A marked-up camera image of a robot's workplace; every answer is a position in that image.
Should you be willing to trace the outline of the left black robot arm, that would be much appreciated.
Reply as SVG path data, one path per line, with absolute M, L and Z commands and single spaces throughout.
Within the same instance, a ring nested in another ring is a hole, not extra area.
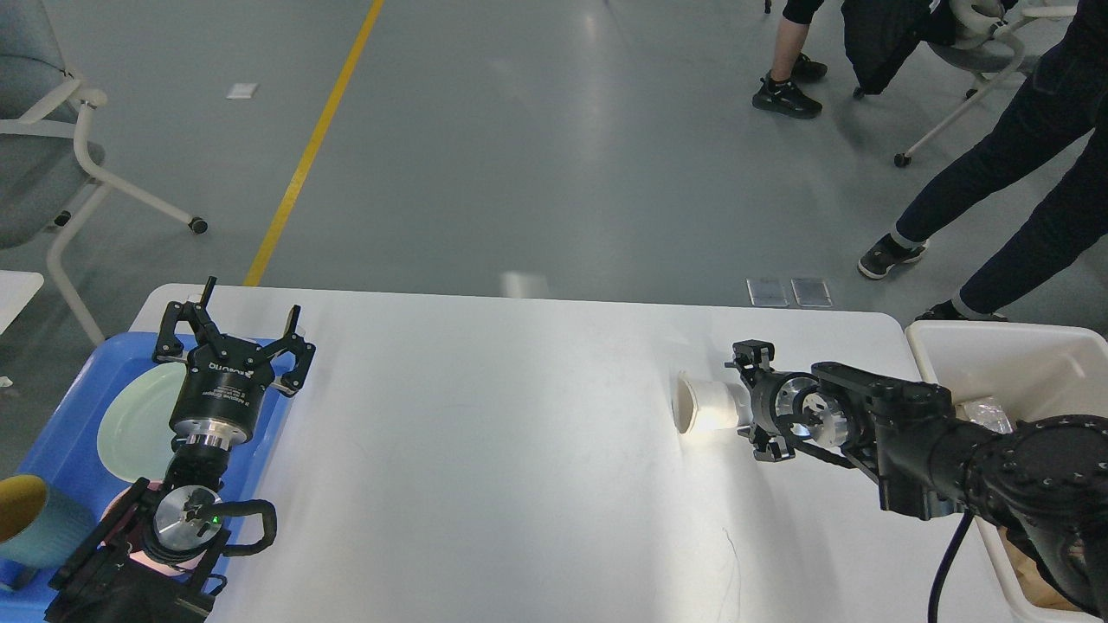
M 68 556 L 50 588 L 48 622 L 203 622 L 218 588 L 222 556 L 253 556 L 274 543 L 277 514 L 264 499 L 225 493 L 232 452 L 254 438 L 269 388 L 296 395 L 316 348 L 297 331 L 290 308 L 280 338 L 249 343 L 211 319 L 216 279 L 198 302 L 170 302 L 151 353 L 153 362 L 181 362 L 182 388 L 170 417 L 175 450 L 151 488 L 138 478 Z

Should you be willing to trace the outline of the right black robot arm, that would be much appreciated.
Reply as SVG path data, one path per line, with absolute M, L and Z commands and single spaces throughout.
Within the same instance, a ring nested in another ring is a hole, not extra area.
M 886 511 L 929 520 L 962 510 L 931 584 L 927 619 L 954 556 L 982 519 L 1002 527 L 1051 588 L 1105 617 L 1105 418 L 1056 415 L 1020 423 L 1010 435 L 962 421 L 946 387 L 910 382 L 843 362 L 815 362 L 809 372 L 772 368 L 771 343 L 733 343 L 752 412 L 739 432 L 760 461 L 797 453 L 858 469 L 879 490 Z

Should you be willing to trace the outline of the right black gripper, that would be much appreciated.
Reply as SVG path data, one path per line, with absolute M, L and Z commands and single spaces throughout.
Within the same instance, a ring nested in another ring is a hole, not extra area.
M 753 422 L 738 427 L 738 435 L 752 445 L 756 461 L 781 462 L 796 457 L 796 397 L 806 390 L 804 372 L 774 372 L 774 344 L 743 340 L 732 344 L 732 359 L 725 367 L 736 370 L 750 391 Z

